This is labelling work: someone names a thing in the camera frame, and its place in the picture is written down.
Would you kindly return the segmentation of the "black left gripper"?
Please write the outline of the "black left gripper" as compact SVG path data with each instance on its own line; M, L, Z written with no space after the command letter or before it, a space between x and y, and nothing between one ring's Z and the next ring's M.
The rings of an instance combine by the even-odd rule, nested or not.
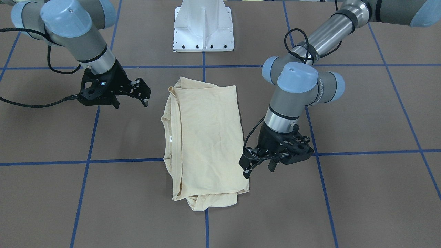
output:
M287 134L299 133L299 125L294 124L293 130L289 133L279 133L268 127L266 123L260 129L257 148L245 147L239 160L243 169L243 176L249 179L252 170L266 160L280 161L288 154L283 154L283 137Z

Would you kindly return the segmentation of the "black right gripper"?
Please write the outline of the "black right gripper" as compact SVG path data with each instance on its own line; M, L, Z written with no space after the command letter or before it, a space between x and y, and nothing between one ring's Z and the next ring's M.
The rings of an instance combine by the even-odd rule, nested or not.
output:
M140 77L134 81L129 80L118 60L115 60L110 70L100 75L100 81L106 82L100 87L101 98L126 95L139 100L145 108L148 107L151 89Z

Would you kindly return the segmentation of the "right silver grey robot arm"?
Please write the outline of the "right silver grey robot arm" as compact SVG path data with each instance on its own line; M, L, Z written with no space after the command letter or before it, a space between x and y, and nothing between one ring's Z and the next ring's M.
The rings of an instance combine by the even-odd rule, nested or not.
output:
M119 107L117 96L126 95L148 106L151 90L143 79L128 79L99 30L116 22L108 0L2 0L11 5L13 30L43 40L48 47L65 47L84 67L79 94L65 97L85 106Z

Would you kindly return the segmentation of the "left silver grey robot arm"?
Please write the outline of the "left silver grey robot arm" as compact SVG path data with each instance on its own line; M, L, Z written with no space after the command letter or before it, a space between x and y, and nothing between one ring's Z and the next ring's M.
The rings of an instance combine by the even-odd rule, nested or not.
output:
M286 46L284 57L268 58L263 78L276 86L263 119L258 144L243 147L239 165L249 179L263 161L274 171L309 159L314 150L310 138L299 133L298 119L305 107L339 99L345 81L335 72L319 72L314 64L334 52L344 38L369 22L429 27L440 20L439 0L345 0L336 12L304 41Z

